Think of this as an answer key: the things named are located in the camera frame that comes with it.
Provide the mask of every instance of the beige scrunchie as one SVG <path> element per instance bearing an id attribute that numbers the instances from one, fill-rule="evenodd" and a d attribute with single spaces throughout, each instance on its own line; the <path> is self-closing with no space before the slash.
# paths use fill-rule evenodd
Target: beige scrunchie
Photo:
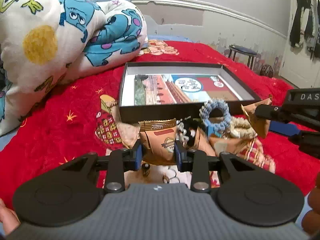
<path id="1" fill-rule="evenodd" d="M 234 116 L 231 118 L 230 127 L 228 128 L 227 133 L 232 138 L 253 139 L 257 136 L 257 133 L 251 127 L 248 120 Z"/>

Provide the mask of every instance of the bed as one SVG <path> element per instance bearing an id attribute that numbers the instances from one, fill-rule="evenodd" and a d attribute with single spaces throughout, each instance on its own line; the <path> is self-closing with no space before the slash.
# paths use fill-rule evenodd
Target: bed
<path id="1" fill-rule="evenodd" d="M 144 54 L 133 61 L 189 61 L 217 63 L 228 67 L 261 98 L 269 94 L 281 105 L 286 91 L 284 81 L 258 76 L 245 65 L 231 61 L 201 43 L 168 41 L 178 55 Z M 11 207 L 15 189 L 23 182 L 87 152 L 106 154 L 95 136 L 100 96 L 118 99 L 124 66 L 55 87 L 47 101 L 26 118 L 17 135 L 0 152 L 0 197 Z M 306 195 L 315 185 L 320 161 L 298 150 L 286 137 L 270 132 L 261 139 L 266 154 L 276 162 L 276 174 L 295 183 Z M 100 176 L 98 185 L 102 185 Z"/>

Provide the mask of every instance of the screw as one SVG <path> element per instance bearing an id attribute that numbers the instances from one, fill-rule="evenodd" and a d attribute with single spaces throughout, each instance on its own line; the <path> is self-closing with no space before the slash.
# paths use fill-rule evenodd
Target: screw
<path id="1" fill-rule="evenodd" d="M 109 182 L 107 184 L 107 189 L 112 190 L 112 191 L 117 191 L 121 189 L 121 184 L 119 182 Z"/>
<path id="2" fill-rule="evenodd" d="M 206 182 L 196 182 L 193 184 L 193 187 L 197 190 L 206 190 L 209 188 L 209 185 Z"/>

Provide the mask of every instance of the door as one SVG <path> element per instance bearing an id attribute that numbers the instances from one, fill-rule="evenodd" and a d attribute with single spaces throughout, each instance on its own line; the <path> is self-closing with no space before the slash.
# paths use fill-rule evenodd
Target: door
<path id="1" fill-rule="evenodd" d="M 290 32 L 297 9 L 297 0 L 291 0 L 291 13 L 288 39 L 285 48 L 284 64 L 280 69 L 280 76 L 284 77 L 298 88 L 310 88 L 315 85 L 320 70 L 320 60 L 310 60 L 311 53 L 307 51 L 304 43 L 299 48 L 291 48 Z"/>

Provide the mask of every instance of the stool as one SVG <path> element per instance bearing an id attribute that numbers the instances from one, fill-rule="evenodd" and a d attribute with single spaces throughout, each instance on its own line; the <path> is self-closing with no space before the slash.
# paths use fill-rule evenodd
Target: stool
<path id="1" fill-rule="evenodd" d="M 247 66 L 250 67 L 250 69 L 252 70 L 254 57 L 257 55 L 257 53 L 255 51 L 253 51 L 252 49 L 242 47 L 242 46 L 238 46 L 238 45 L 230 45 L 229 49 L 230 49 L 229 58 L 231 57 L 232 51 L 234 51 L 233 59 L 232 59 L 233 61 L 236 58 L 237 52 L 241 53 L 243 55 L 249 56 Z"/>

